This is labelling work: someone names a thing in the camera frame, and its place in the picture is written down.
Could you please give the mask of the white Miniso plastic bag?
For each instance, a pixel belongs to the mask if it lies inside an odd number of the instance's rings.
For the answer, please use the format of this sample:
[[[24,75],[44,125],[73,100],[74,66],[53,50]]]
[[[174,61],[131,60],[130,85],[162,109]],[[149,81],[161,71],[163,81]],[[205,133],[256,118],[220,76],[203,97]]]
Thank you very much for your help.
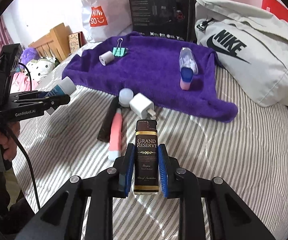
[[[132,25],[129,0],[81,0],[81,4],[87,42],[105,41]]]

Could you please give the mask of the wooden headboard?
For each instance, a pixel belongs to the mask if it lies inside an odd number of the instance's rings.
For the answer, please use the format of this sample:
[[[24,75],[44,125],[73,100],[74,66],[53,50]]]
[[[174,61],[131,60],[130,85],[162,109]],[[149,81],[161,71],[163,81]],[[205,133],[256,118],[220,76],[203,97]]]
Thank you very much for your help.
[[[55,57],[60,62],[65,60],[70,54],[69,35],[72,31],[69,26],[61,23],[39,40],[29,44],[30,48],[35,48],[41,57]]]

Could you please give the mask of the striped bed cover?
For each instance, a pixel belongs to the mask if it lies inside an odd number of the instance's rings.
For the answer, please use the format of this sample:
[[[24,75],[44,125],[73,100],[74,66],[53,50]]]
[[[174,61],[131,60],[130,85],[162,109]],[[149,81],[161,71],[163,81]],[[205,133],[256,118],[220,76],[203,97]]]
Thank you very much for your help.
[[[220,99],[238,114],[223,123],[167,108],[156,109],[158,142],[198,177],[223,178],[276,239],[288,238],[288,108],[252,102],[224,69],[216,70]],[[110,94],[78,86],[68,105],[21,122],[13,170],[34,211],[72,176],[93,177],[112,166],[109,145],[97,135]]]

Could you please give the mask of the small red paper bag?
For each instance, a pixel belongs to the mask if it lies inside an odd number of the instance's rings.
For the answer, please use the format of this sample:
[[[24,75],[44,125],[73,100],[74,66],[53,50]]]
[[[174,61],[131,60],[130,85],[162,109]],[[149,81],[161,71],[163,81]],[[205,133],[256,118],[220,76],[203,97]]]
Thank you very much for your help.
[[[277,0],[262,0],[261,8],[274,14],[288,26],[288,9]]]

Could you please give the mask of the white round cap device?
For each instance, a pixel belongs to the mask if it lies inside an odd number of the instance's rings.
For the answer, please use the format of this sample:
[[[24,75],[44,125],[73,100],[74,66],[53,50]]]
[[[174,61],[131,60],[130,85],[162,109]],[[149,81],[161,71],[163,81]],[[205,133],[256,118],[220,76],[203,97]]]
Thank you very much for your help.
[[[119,92],[119,104],[122,107],[129,107],[130,101],[133,99],[134,93],[130,88],[123,88]]]

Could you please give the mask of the grey Nike bag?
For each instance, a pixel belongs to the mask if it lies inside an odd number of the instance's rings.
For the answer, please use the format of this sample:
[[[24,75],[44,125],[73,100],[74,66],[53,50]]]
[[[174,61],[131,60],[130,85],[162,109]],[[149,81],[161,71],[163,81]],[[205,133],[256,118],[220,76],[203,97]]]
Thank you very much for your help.
[[[231,0],[196,0],[195,33],[257,105],[288,106],[288,27],[275,15]]]

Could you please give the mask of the purple towel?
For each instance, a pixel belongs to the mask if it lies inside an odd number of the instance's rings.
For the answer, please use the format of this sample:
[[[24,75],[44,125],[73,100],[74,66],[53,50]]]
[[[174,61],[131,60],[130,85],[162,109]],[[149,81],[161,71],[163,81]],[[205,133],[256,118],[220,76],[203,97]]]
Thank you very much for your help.
[[[110,37],[93,49],[75,55],[62,72],[74,84],[118,95],[123,88],[142,93],[155,105],[189,115],[231,122],[238,113],[235,104],[216,95],[217,53],[194,43],[161,37],[142,36],[132,32],[123,36],[127,54],[103,66],[100,55],[117,45],[118,37]],[[198,74],[188,91],[180,88],[179,56],[183,47],[191,49]]]

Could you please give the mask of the patterned notebook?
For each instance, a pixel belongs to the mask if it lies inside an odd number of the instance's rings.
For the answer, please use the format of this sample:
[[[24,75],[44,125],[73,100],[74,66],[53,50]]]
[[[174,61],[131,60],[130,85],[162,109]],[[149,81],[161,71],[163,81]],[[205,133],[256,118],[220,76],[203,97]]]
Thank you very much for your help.
[[[72,54],[87,43],[82,31],[70,34],[68,36],[68,40],[69,40],[70,53]]]

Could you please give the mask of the pink cloth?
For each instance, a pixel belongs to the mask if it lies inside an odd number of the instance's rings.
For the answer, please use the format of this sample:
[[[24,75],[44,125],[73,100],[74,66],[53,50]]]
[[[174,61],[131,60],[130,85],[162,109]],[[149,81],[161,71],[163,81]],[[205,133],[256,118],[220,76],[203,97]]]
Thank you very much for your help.
[[[17,72],[13,76],[12,85],[10,89],[10,93],[18,93],[18,92],[25,92],[36,89],[38,86],[38,82],[30,79],[24,73]]]

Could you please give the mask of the white blue lotion bottle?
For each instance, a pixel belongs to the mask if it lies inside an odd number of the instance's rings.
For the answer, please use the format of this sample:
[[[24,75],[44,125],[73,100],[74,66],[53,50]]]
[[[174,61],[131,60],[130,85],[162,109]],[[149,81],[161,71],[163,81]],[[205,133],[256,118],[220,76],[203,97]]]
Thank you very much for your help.
[[[52,115],[61,105],[67,105],[70,102],[70,95],[76,90],[73,81],[67,76],[59,81],[55,87],[49,92],[43,92],[40,98],[51,98],[51,107],[46,110],[49,115]]]

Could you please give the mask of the pink blue small container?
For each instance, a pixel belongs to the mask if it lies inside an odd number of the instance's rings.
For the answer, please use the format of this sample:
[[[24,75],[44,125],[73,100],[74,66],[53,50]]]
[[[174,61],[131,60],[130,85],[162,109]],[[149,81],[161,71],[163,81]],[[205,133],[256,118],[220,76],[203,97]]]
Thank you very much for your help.
[[[180,70],[180,88],[182,90],[189,90],[192,83],[194,72],[191,68],[182,67]]]

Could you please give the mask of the clear glass pill bottle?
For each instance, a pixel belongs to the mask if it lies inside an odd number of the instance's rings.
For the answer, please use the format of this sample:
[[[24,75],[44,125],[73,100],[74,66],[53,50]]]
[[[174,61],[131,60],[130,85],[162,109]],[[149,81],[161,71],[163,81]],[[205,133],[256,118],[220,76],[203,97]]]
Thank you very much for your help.
[[[182,47],[179,56],[179,66],[180,69],[182,68],[189,68],[193,71],[193,74],[198,74],[198,66],[197,62],[195,61],[193,52],[188,47]]]

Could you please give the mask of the teal binder clip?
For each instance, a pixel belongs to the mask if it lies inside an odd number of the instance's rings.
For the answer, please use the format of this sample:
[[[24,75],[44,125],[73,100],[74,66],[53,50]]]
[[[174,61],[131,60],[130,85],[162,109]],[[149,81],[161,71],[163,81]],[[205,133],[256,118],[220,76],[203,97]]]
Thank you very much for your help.
[[[123,43],[123,38],[118,38],[117,39],[117,46],[115,46],[113,48],[113,51],[112,51],[112,54],[115,56],[115,57],[124,57],[127,52],[128,52],[128,48],[126,47],[123,47],[122,46],[122,43]]]

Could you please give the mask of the black headset box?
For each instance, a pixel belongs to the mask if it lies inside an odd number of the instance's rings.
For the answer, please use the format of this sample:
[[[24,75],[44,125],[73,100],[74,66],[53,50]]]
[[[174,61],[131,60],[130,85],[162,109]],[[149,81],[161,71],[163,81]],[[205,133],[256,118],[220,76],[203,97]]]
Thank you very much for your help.
[[[133,31],[179,41],[192,39],[194,0],[129,0]]]

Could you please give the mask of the pink white tube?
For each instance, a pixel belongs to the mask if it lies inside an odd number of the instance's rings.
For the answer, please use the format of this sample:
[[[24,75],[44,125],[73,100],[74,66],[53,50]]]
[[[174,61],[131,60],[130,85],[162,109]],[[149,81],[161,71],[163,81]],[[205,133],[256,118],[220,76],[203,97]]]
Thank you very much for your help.
[[[118,157],[121,156],[121,141],[122,141],[122,112],[118,108],[113,118],[110,132],[110,141],[109,141],[109,152],[108,159],[110,161],[115,161]]]

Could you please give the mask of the purple plush toy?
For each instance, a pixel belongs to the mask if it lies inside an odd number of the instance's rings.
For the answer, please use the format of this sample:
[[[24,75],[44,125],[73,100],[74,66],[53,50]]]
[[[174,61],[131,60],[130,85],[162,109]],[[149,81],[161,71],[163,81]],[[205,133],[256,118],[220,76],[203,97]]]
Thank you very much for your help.
[[[29,47],[23,50],[21,54],[20,63],[27,65],[31,60],[38,60],[40,55],[35,48]]]

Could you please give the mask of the white USB charger plug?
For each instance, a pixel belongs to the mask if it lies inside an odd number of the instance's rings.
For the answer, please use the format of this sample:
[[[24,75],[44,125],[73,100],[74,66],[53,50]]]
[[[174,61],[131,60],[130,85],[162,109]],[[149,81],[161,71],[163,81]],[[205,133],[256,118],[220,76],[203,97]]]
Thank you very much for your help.
[[[156,119],[154,103],[142,93],[137,93],[129,102],[131,110],[140,119]]]

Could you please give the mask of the small white roll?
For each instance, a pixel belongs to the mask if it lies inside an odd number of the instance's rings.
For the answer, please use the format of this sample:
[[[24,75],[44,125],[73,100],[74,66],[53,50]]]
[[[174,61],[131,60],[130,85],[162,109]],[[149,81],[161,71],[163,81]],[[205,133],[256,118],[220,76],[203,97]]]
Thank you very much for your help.
[[[112,51],[107,51],[104,54],[100,55],[98,58],[103,66],[106,66],[115,60],[115,56]]]

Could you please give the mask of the black Horizon case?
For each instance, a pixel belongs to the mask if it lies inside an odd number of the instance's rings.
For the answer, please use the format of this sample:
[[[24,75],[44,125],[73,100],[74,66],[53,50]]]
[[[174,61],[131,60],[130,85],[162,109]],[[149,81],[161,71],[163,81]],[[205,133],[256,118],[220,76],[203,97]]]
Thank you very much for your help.
[[[111,125],[113,123],[113,118],[119,107],[119,98],[115,96],[109,105],[109,108],[105,114],[105,117],[102,122],[102,126],[98,133],[97,139],[102,142],[110,141]]]

